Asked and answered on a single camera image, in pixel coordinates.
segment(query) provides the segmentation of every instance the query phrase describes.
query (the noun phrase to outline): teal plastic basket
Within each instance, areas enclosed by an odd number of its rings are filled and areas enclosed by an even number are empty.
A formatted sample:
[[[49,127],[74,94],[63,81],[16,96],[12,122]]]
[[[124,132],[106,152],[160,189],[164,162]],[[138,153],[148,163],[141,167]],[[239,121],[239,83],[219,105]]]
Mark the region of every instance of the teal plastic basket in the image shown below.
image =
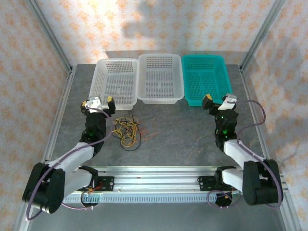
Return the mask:
[[[233,93],[226,64],[218,55],[184,55],[182,57],[185,98],[189,106],[202,106],[210,94],[215,103]]]

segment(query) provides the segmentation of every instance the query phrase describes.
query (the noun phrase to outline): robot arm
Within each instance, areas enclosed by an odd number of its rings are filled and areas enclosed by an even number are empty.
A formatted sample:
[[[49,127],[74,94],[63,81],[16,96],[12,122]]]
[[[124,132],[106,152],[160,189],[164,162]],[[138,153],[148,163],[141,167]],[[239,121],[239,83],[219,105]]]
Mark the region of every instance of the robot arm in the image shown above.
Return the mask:
[[[115,113],[115,103],[108,98],[109,109],[102,109],[99,97],[90,98],[81,105],[81,111],[87,116],[85,130],[82,132],[79,143],[58,159],[48,164],[37,163],[31,172],[23,194],[23,201],[28,204],[40,179],[51,167],[54,167],[40,182],[35,192],[32,205],[47,213],[54,213],[61,205],[65,196],[85,186],[96,187],[98,184],[98,171],[81,166],[93,158],[102,148],[102,140],[106,136],[106,115],[95,109],[103,110],[108,116]]]
[[[215,117],[216,146],[234,159],[242,169],[219,168],[215,174],[217,184],[230,185],[243,192],[244,199],[249,205],[276,203],[279,199],[278,194],[282,192],[278,165],[274,160],[258,156],[237,138],[235,127],[238,113],[234,111],[235,103],[236,96],[232,94],[227,94],[223,98],[223,104],[214,103],[210,95],[206,95],[203,99],[203,108],[209,110],[209,114]]]

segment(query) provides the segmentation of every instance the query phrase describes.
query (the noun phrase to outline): wall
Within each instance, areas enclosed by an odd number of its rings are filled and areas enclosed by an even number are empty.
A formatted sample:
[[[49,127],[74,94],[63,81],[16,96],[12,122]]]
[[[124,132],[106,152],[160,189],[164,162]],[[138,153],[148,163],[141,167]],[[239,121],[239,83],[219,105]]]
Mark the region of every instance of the wall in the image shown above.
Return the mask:
[[[11,230],[67,75],[24,0],[0,4],[0,230]]]
[[[142,53],[242,63],[274,0],[38,0],[71,65]]]
[[[267,112],[263,127],[303,230],[308,230],[308,11],[287,0],[244,73]]]

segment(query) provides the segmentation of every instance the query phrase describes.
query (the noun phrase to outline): basket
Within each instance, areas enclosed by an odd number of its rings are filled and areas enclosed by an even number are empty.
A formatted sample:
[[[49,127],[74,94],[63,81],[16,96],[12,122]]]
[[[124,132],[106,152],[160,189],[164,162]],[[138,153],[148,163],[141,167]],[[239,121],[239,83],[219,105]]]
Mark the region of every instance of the basket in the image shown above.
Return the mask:
[[[112,96],[117,110],[131,110],[137,102],[138,60],[129,58],[102,59],[95,66],[89,97],[100,96],[108,107]]]
[[[215,103],[232,93],[223,57],[217,55],[184,55],[183,76],[185,98],[189,106],[202,106],[202,99],[210,94]]]
[[[139,56],[138,99],[144,103],[170,104],[184,97],[181,58],[177,54]]]

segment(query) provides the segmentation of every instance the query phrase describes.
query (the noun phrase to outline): tangled cable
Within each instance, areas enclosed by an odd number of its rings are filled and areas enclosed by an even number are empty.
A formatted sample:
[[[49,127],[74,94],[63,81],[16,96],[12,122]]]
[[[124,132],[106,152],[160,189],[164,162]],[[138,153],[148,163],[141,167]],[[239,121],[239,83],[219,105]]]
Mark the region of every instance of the tangled cable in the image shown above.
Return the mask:
[[[120,117],[115,119],[113,123],[115,124],[115,129],[113,133],[114,137],[120,139],[121,147],[126,151],[135,151],[141,145],[141,132],[139,130],[139,120],[133,115],[132,111],[129,111],[128,114],[131,114],[131,119],[127,117]],[[139,143],[138,146],[134,149],[129,149],[135,143]]]

